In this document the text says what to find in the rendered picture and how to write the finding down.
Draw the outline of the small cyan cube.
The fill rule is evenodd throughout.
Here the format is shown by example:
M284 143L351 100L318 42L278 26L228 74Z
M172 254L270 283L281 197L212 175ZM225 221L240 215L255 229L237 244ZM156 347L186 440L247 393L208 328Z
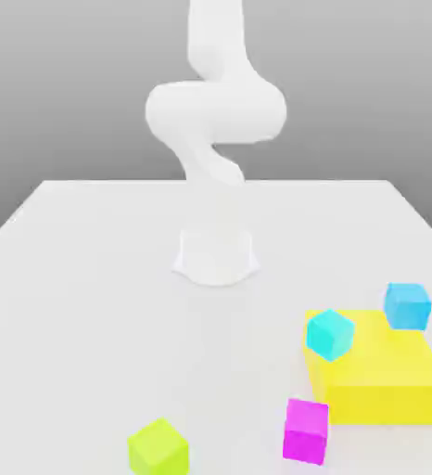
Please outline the small cyan cube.
M356 324L339 312L329 309L307 322L306 346L328 362L347 353L353 344Z

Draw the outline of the small blue cube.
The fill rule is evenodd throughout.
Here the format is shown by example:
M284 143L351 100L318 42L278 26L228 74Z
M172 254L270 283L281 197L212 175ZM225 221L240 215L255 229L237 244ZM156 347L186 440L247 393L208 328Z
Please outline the small blue cube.
M393 329L425 331L432 302L423 285L418 283L388 283L384 313Z

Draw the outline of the large yellow box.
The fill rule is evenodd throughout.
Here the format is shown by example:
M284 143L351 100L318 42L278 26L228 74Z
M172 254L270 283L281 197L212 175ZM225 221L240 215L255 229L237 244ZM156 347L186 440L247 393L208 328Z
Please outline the large yellow box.
M342 310L351 349L334 362L302 346L313 398L332 425L432 425L432 350L419 330L392 329L380 310Z

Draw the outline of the small lime green cube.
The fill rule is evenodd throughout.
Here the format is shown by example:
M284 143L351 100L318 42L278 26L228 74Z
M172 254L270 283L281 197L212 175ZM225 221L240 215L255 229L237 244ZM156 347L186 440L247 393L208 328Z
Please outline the small lime green cube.
M129 467L134 475L188 475L187 440L161 417L127 439Z

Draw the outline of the small magenta cube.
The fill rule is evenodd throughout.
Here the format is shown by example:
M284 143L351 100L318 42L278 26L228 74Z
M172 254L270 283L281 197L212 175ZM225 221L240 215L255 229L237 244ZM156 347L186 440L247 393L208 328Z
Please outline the small magenta cube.
M327 404L290 398L286 406L283 458L321 466L328 438Z

